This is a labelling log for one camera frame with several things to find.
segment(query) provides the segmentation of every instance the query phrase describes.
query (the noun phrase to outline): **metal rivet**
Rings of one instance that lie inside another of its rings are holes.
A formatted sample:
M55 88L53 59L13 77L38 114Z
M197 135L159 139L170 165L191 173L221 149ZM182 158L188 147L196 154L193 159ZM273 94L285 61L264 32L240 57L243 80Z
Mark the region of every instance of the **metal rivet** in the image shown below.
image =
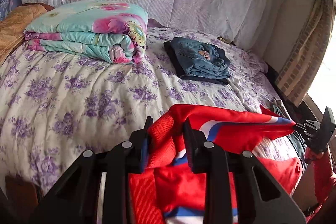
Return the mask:
M252 153L250 151L245 150L243 151L243 156L245 158L252 158Z
M90 158L93 155L92 150L85 150L83 156L86 158Z
M132 146L132 143L130 141L125 141L121 144L123 148L130 148Z
M204 142L203 145L206 148L213 148L214 147L213 142L209 142L209 141Z

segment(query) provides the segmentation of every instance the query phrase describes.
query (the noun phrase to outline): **curtain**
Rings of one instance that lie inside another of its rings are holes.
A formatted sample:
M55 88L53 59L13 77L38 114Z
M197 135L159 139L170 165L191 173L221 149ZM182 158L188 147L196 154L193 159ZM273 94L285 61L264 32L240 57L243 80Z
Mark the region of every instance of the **curtain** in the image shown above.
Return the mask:
M279 73L276 85L299 106L316 76L326 52L334 23L333 0L315 0L309 19Z

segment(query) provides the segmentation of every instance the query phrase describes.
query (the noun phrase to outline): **denim clothing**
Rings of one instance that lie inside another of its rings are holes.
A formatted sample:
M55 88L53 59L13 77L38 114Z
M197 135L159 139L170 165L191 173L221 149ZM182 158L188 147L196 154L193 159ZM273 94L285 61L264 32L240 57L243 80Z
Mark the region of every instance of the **denim clothing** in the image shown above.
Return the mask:
M282 110L279 106L272 105L271 111L273 111L275 114L287 119L287 117L283 114L283 112L282 112ZM305 145L304 139L302 138L302 136L297 131L294 131L292 134L289 134L286 137L289 139L289 141L293 145L293 147L295 149L295 152L296 152L298 158L300 159L301 165L303 167L303 171L305 171L308 167L308 164L305 163L305 151L306 151L307 146Z
M170 45L186 75L209 79L230 77L230 61L223 49L183 37L175 37Z
M183 80L193 80L193 81L198 81L198 82L209 82L213 84L218 84L218 85L227 85L228 80L227 79L210 79L210 78L205 78L205 77L197 77L197 76L188 76L185 74L184 70L182 69L180 63L178 62L176 58L176 54L174 49L171 47L170 42L164 42L163 43L165 50L169 56L170 61L173 63L173 66L176 70L176 75L183 79Z

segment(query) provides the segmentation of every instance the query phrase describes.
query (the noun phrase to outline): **brown blanket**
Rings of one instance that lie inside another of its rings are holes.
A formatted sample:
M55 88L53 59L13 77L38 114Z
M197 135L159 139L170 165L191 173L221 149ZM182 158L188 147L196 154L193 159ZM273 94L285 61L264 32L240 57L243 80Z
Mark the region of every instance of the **brown blanket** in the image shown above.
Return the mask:
M15 8L4 21L0 21L0 66L7 56L22 44L23 31L33 19L47 12L40 4L24 5Z

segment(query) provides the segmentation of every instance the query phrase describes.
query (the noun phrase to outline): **red sleeve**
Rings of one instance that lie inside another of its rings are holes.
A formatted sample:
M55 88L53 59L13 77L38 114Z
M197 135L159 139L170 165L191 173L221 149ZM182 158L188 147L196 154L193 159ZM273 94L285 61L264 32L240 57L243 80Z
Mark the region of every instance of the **red sleeve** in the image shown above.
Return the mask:
M331 189L336 185L336 174L333 171L329 147L321 159L313 161L313 166L315 196L319 203L323 203L329 196Z

